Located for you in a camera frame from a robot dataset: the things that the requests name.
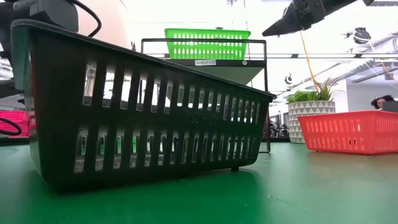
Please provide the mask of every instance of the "basket slot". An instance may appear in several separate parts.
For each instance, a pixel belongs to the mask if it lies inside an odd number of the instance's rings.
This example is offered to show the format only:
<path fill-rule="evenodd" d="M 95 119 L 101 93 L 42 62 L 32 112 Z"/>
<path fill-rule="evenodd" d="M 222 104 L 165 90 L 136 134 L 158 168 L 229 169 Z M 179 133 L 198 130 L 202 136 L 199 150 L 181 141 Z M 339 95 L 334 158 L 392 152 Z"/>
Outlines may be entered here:
<path fill-rule="evenodd" d="M 91 104 L 93 102 L 93 92 L 94 92 L 96 70 L 97 70 L 97 63 L 94 60 L 87 60 L 85 89 L 83 92 L 83 105 L 86 105 L 86 106 L 91 106 Z"/>
<path fill-rule="evenodd" d="M 246 100 L 246 109 L 244 110 L 246 123 L 251 123 L 251 110 L 252 110 L 251 108 L 252 108 L 252 102 L 250 100 Z"/>
<path fill-rule="evenodd" d="M 148 130 L 142 129 L 139 133 L 139 141 L 137 142 L 137 168 L 143 168 L 146 163 L 148 144 Z"/>
<path fill-rule="evenodd" d="M 231 107 L 232 107 L 232 97 L 229 95 L 225 96 L 225 106 L 224 106 L 224 120 L 225 121 L 231 121 L 231 113 L 229 113 L 229 111 L 231 111 Z"/>
<path fill-rule="evenodd" d="M 251 123 L 254 124 L 256 122 L 257 118 L 257 104 L 258 102 L 254 101 L 252 103 L 252 108 L 251 108 Z"/>
<path fill-rule="evenodd" d="M 137 105 L 136 110 L 143 111 L 144 110 L 144 100 L 145 100 L 145 92 L 147 86 L 147 77 L 146 75 L 140 75 L 139 79 L 139 87 L 138 87 L 138 95 L 137 95 Z"/>
<path fill-rule="evenodd" d="M 213 140 L 213 160 L 218 161 L 220 156 L 220 141 L 221 141 L 221 134 L 217 134 Z"/>
<path fill-rule="evenodd" d="M 251 155 L 252 158 L 255 158 L 255 155 L 258 154 L 259 150 L 260 150 L 260 141 L 258 141 L 256 138 L 253 138 L 251 153 L 249 153 L 249 155 Z"/>
<path fill-rule="evenodd" d="M 80 127 L 76 143 L 75 173 L 81 173 L 84 169 L 87 150 L 87 136 L 88 128 L 86 126 Z"/>
<path fill-rule="evenodd" d="M 130 87 L 131 87 L 131 79 L 132 79 L 132 70 L 131 67 L 127 63 L 124 64 L 124 77 L 122 81 L 122 90 L 121 90 L 121 102 L 120 102 L 120 108 L 121 109 L 127 109 L 128 108 L 128 102 L 130 100 L 129 92 L 130 92 Z"/>
<path fill-rule="evenodd" d="M 244 104 L 245 104 L 245 100 L 244 99 L 239 99 L 239 112 L 238 112 L 238 122 L 244 122 Z"/>
<path fill-rule="evenodd" d="M 191 88 L 189 84 L 183 86 L 182 107 L 188 108 Z"/>
<path fill-rule="evenodd" d="M 205 151 L 205 158 L 206 158 L 205 162 L 210 162 L 213 160 L 212 155 L 213 155 L 214 140 L 215 137 L 213 136 L 213 133 L 209 133 L 206 144 L 206 151 Z"/>
<path fill-rule="evenodd" d="M 199 109 L 199 99 L 200 99 L 201 95 L 202 95 L 201 88 L 198 85 L 195 86 L 195 96 L 193 97 L 193 103 L 192 103 L 192 105 L 193 105 L 192 107 L 195 110 Z"/>
<path fill-rule="evenodd" d="M 183 141 L 182 142 L 182 148 L 180 150 L 181 152 L 181 164 L 187 163 L 187 151 L 188 151 L 188 142 L 189 142 L 189 135 L 188 133 L 184 133 Z"/>
<path fill-rule="evenodd" d="M 237 153 L 237 151 L 238 151 L 238 141 L 239 141 L 239 138 L 237 137 L 237 136 L 233 136 L 233 138 L 232 138 L 232 140 L 231 140 L 231 157 L 230 157 L 230 159 L 236 159 L 236 153 Z"/>
<path fill-rule="evenodd" d="M 116 145 L 116 132 L 118 127 L 116 124 L 113 124 L 108 128 L 106 133 L 106 144 L 105 144 L 105 152 L 104 152 L 104 169 L 112 170 L 114 163 L 114 151 Z"/>
<path fill-rule="evenodd" d="M 241 152 L 243 147 L 244 137 L 239 136 L 236 142 L 236 149 L 235 149 L 235 159 L 241 158 Z"/>
<path fill-rule="evenodd" d="M 120 109 L 121 105 L 123 83 L 124 83 L 124 69 L 125 69 L 124 61 L 122 60 L 118 61 L 114 73 L 112 100 L 111 100 L 111 107 L 115 109 Z"/>
<path fill-rule="evenodd" d="M 131 148 L 129 151 L 131 152 L 130 160 L 129 160 L 129 167 L 135 168 L 137 166 L 137 158 L 139 152 L 139 143 L 140 143 L 140 132 L 133 131 L 132 133 L 132 141 L 131 141 Z"/>
<path fill-rule="evenodd" d="M 198 150 L 199 150 L 199 134 L 194 135 L 193 140 L 193 152 L 192 152 L 192 163 L 196 163 L 198 159 Z"/>
<path fill-rule="evenodd" d="M 239 117 L 239 102 L 238 99 L 236 97 L 234 97 L 234 108 L 233 108 L 233 121 L 238 121 L 238 117 Z"/>
<path fill-rule="evenodd" d="M 169 98 L 169 102 L 167 103 L 167 105 L 165 104 L 165 108 L 164 108 L 164 113 L 165 114 L 169 114 L 170 113 L 172 95 L 173 95 L 173 82 L 168 81 L 167 82 L 166 97 Z"/>
<path fill-rule="evenodd" d="M 155 78 L 154 89 L 152 91 L 152 104 L 150 106 L 150 112 L 152 113 L 157 113 L 157 105 L 159 103 L 159 86 L 160 80 L 158 78 Z"/>
<path fill-rule="evenodd" d="M 248 138 L 242 137 L 242 145 L 241 145 L 241 159 L 246 158 L 246 153 L 248 152 Z"/>
<path fill-rule="evenodd" d="M 149 167 L 153 158 L 152 151 L 154 150 L 154 132 L 149 131 L 147 135 L 147 144 L 145 148 L 145 162 L 144 167 Z"/>
<path fill-rule="evenodd" d="M 100 127 L 98 130 L 98 137 L 96 142 L 95 171 L 101 171 L 104 169 L 105 151 L 107 145 L 109 144 L 107 135 L 108 129 Z"/>
<path fill-rule="evenodd" d="M 220 136 L 220 146 L 219 146 L 219 148 L 218 148 L 218 160 L 219 160 L 219 161 L 223 159 L 223 153 L 225 152 L 225 149 L 224 149 L 224 139 L 225 139 L 225 137 L 224 137 L 224 135 L 222 134 L 222 135 Z"/>
<path fill-rule="evenodd" d="M 174 151 L 176 165 L 180 165 L 182 163 L 184 144 L 185 144 L 185 132 L 179 131 L 178 132 L 178 140 L 177 140 L 177 148 Z"/>
<path fill-rule="evenodd" d="M 196 155 L 196 163 L 201 163 L 202 162 L 202 155 L 203 155 L 203 146 L 204 146 L 204 142 L 205 141 L 205 133 L 201 132 L 199 134 L 199 138 L 198 138 L 198 149 L 197 149 L 197 155 Z"/>
<path fill-rule="evenodd" d="M 179 83 L 178 81 L 173 81 L 173 86 L 172 86 L 172 96 L 171 96 L 171 102 L 170 102 L 170 112 L 173 111 L 177 107 L 178 103 L 178 98 L 179 98 Z"/>
<path fill-rule="evenodd" d="M 160 149 L 158 165 L 162 166 L 165 163 L 165 151 L 167 148 L 167 132 L 162 131 L 160 134 Z"/>
<path fill-rule="evenodd" d="M 199 93 L 198 109 L 203 110 L 203 104 L 205 102 L 205 89 L 200 88 L 200 91 L 197 93 Z"/>
<path fill-rule="evenodd" d="M 173 132 L 170 164 L 177 163 L 178 132 Z"/>
<path fill-rule="evenodd" d="M 207 110 L 208 111 L 213 111 L 213 105 L 214 105 L 214 91 L 210 90 L 209 91 L 209 98 L 208 98 L 208 106 L 207 106 Z"/>
<path fill-rule="evenodd" d="M 122 159 L 121 159 L 121 169 L 126 170 L 130 166 L 131 154 L 132 154 L 132 128 L 127 128 L 124 132 L 123 144 L 122 144 Z"/>
<path fill-rule="evenodd" d="M 247 159 L 253 158 L 253 145 L 254 144 L 254 138 L 249 138 L 248 141 L 248 153 L 247 153 Z"/>
<path fill-rule="evenodd" d="M 123 153 L 123 146 L 124 146 L 124 130 L 119 128 L 116 132 L 113 169 L 120 169 L 122 153 Z"/>
<path fill-rule="evenodd" d="M 98 143 L 99 128 L 97 125 L 91 125 L 87 134 L 87 148 L 85 156 L 85 165 L 83 172 L 92 174 L 95 171 L 96 148 Z"/>
<path fill-rule="evenodd" d="M 201 147 L 201 161 L 207 162 L 206 155 L 208 154 L 208 141 L 209 141 L 209 134 L 205 133 L 203 135 L 203 145 Z"/>
<path fill-rule="evenodd" d="M 153 71 L 151 71 L 148 74 L 146 87 L 144 88 L 144 92 L 143 92 L 143 95 L 144 95 L 144 111 L 145 112 L 150 112 L 150 109 L 152 107 L 152 97 L 153 97 L 153 94 L 154 94 L 154 85 L 155 85 L 155 78 L 152 75 L 152 72 Z"/>
<path fill-rule="evenodd" d="M 196 136 L 195 136 L 195 132 L 194 131 L 190 131 L 189 132 L 189 137 L 188 137 L 188 149 L 187 149 L 187 159 L 186 162 L 187 164 L 191 164 L 192 160 L 193 160 L 193 154 L 194 154 L 194 150 L 195 150 L 195 140 L 196 140 Z"/>
<path fill-rule="evenodd" d="M 165 103 L 167 96 L 167 86 L 168 82 L 164 74 L 161 74 L 160 79 L 160 87 L 159 87 L 159 95 L 157 100 L 157 111 L 158 113 L 165 113 Z"/>
<path fill-rule="evenodd" d="M 188 102 L 188 107 L 193 108 L 193 101 L 195 98 L 195 87 L 193 85 L 190 86 L 190 91 L 189 91 L 189 102 Z"/>
<path fill-rule="evenodd" d="M 105 86 L 103 92 L 102 106 L 109 108 L 111 106 L 111 99 L 114 86 L 115 77 L 115 63 L 108 63 L 106 66 Z"/>
<path fill-rule="evenodd" d="M 137 66 L 136 64 L 129 65 L 128 67 L 129 69 L 131 69 L 131 84 L 129 90 L 129 103 L 127 108 L 130 110 L 134 108 L 134 110 L 136 110 L 139 97 L 138 91 L 141 81 L 141 67 Z"/>
<path fill-rule="evenodd" d="M 173 131 L 168 130 L 168 131 L 163 131 L 162 135 L 162 153 L 163 153 L 163 161 L 162 165 L 163 166 L 169 166 L 170 165 L 170 159 L 171 159 L 171 153 L 172 153 L 172 144 L 173 144 Z"/>
<path fill-rule="evenodd" d="M 106 81 L 106 60 L 99 58 L 97 60 L 97 69 L 95 73 L 94 91 L 93 91 L 93 103 L 92 106 L 95 108 L 102 107 L 105 81 Z"/>
<path fill-rule="evenodd" d="M 256 124 L 259 123 L 259 114 L 260 114 L 260 106 L 261 104 L 259 102 L 257 102 L 257 111 L 256 111 Z"/>
<path fill-rule="evenodd" d="M 211 111 L 216 112 L 217 111 L 217 101 L 218 101 L 218 90 L 215 90 L 213 92 L 213 101 L 211 103 Z"/>
<path fill-rule="evenodd" d="M 221 112 L 220 115 L 218 114 L 218 119 L 222 119 L 224 115 L 224 104 L 225 104 L 225 94 L 218 93 L 217 94 L 217 110 L 216 112 Z"/>
<path fill-rule="evenodd" d="M 203 97 L 203 110 L 207 110 L 207 108 L 209 107 L 209 95 L 210 95 L 210 90 L 205 88 L 205 95 Z"/>
<path fill-rule="evenodd" d="M 182 106 L 182 101 L 185 95 L 185 85 L 183 83 L 179 83 L 178 85 L 178 102 L 177 102 L 177 106 L 181 107 Z"/>
<path fill-rule="evenodd" d="M 163 164 L 164 157 L 160 157 L 160 144 L 161 144 L 161 132 L 156 129 L 153 137 L 153 145 L 150 147 L 150 166 L 156 167 Z"/>
<path fill-rule="evenodd" d="M 221 153 L 221 160 L 228 160 L 228 153 L 229 153 L 229 142 L 231 140 L 230 136 L 224 136 L 224 143 L 223 143 L 223 152 Z"/>

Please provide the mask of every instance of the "yellow cable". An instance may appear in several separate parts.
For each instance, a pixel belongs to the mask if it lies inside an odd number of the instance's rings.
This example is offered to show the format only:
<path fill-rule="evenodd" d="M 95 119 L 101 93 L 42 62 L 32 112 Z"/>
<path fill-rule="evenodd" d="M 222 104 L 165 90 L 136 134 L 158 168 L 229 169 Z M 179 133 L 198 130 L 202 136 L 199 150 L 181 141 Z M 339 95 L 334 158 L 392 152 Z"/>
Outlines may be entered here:
<path fill-rule="evenodd" d="M 303 42 L 305 58 L 307 59 L 308 68 L 310 69 L 311 78 L 312 78 L 313 84 L 315 85 L 315 89 L 317 90 L 317 92 L 319 92 L 317 81 L 315 81 L 315 76 L 312 73 L 312 69 L 311 69 L 311 65 L 310 65 L 310 59 L 308 58 L 307 48 L 305 47 L 305 41 L 304 41 L 304 37 L 303 37 L 303 32 L 301 30 L 300 30 L 300 35 L 301 35 L 301 41 Z"/>
<path fill-rule="evenodd" d="M 371 46 L 372 51 L 373 51 L 374 53 L 376 53 L 373 44 L 372 44 L 371 42 L 369 42 L 369 45 Z M 385 71 L 391 76 L 391 78 L 392 78 L 393 80 L 395 80 L 395 81 L 398 83 L 398 81 L 394 78 L 394 76 L 391 74 L 391 72 L 388 70 L 388 68 L 384 65 L 384 63 L 383 63 L 382 61 L 380 61 L 380 63 L 381 63 L 381 65 L 383 66 L 383 68 L 385 69 Z"/>

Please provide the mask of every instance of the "potted plant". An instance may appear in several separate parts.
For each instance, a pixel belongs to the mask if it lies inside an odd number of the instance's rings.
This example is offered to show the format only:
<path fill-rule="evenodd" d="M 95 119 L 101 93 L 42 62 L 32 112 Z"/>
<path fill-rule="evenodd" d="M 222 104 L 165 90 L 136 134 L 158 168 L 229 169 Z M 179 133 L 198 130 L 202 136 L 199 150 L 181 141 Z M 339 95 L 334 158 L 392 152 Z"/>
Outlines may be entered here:
<path fill-rule="evenodd" d="M 332 86 L 337 80 L 328 78 L 324 84 L 315 82 L 318 91 L 296 91 L 288 96 L 290 142 L 305 144 L 299 116 L 336 113 L 336 105 L 331 98 Z"/>

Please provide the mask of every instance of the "green plastic basket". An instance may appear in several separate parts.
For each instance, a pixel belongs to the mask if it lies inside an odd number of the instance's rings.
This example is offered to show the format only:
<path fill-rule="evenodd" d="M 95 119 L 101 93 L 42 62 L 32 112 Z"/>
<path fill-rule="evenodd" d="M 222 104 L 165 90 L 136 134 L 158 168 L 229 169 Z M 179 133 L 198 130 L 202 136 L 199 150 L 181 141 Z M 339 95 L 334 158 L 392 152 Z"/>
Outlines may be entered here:
<path fill-rule="evenodd" d="M 247 30 L 165 29 L 166 38 L 179 39 L 248 39 Z M 244 60 L 246 43 L 168 42 L 171 59 Z"/>

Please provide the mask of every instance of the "black cable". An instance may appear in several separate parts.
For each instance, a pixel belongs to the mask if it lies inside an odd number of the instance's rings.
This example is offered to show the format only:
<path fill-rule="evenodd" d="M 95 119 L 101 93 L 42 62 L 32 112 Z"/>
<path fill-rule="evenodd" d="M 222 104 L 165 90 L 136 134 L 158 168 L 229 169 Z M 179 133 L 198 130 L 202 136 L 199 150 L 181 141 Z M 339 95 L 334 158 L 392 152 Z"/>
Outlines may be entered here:
<path fill-rule="evenodd" d="M 79 6 L 82 10 L 86 11 L 98 23 L 97 28 L 92 33 L 90 33 L 88 35 L 89 37 L 94 37 L 94 35 L 97 34 L 102 28 L 102 22 L 99 19 L 99 17 L 95 14 L 95 12 L 93 12 L 89 7 L 87 7 L 85 4 L 81 3 L 79 0 L 68 0 L 68 1 L 70 3 L 74 3 L 75 5 Z"/>
<path fill-rule="evenodd" d="M 8 135 L 8 136 L 18 136 L 18 135 L 22 134 L 22 129 L 21 129 L 21 127 L 18 124 L 14 123 L 14 122 L 12 122 L 12 121 L 10 121 L 8 119 L 5 119 L 5 118 L 0 118 L 0 121 L 2 121 L 4 123 L 7 123 L 7 124 L 9 124 L 12 127 L 17 129 L 16 132 L 5 131 L 5 130 L 1 130 L 0 129 L 0 134 L 5 134 L 5 135 Z"/>

